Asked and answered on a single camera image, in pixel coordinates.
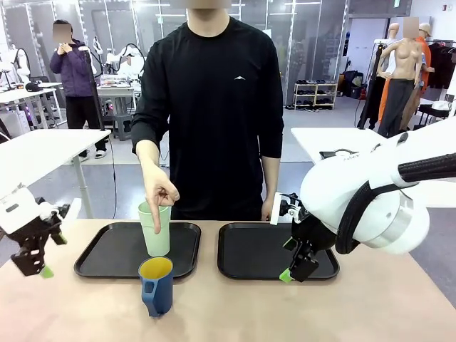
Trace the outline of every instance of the black bag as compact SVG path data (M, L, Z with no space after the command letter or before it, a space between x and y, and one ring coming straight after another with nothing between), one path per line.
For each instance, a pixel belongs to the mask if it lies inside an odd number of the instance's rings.
M344 77L343 77L341 90L342 90L342 93L344 96L350 97L353 80L357 77L363 78L364 74L359 73L357 70L350 70L350 71L346 71L345 73L343 73L343 76Z

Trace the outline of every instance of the blue pitcher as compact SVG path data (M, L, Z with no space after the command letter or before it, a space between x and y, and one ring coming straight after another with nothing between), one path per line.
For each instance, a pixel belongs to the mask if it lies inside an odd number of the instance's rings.
M172 262L161 256L144 261L138 273L142 282L142 302L150 317L161 317L172 306Z

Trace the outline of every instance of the man's right hand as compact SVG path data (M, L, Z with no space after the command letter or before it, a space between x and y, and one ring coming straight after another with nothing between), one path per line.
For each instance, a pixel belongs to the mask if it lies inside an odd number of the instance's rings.
M62 45L58 46L57 54L62 56L65 53L65 50L63 50Z
M143 162L141 166L143 168L142 174L144 177L146 200L152 213L155 233L158 234L162 230L159 207L173 206L179 199L179 192L171 183L166 173L153 161Z

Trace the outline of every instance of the shoe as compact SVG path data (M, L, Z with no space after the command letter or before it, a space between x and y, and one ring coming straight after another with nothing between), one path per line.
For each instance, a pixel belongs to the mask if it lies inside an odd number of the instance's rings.
M101 158L105 157L107 154L108 154L108 152L106 152L106 151L98 150L95 153L95 159L101 159Z

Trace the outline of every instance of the shoe rack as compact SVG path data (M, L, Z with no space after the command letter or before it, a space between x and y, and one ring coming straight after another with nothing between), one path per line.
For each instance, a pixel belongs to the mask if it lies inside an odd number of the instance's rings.
M309 94L298 94L300 90L311 91ZM318 94L318 91L322 90L324 94ZM331 107L334 109L336 104L337 96L337 84L332 83L323 83L323 84L294 84L294 95L293 95L293 105L294 109L302 107ZM331 102L327 103L318 103L322 98L331 98Z

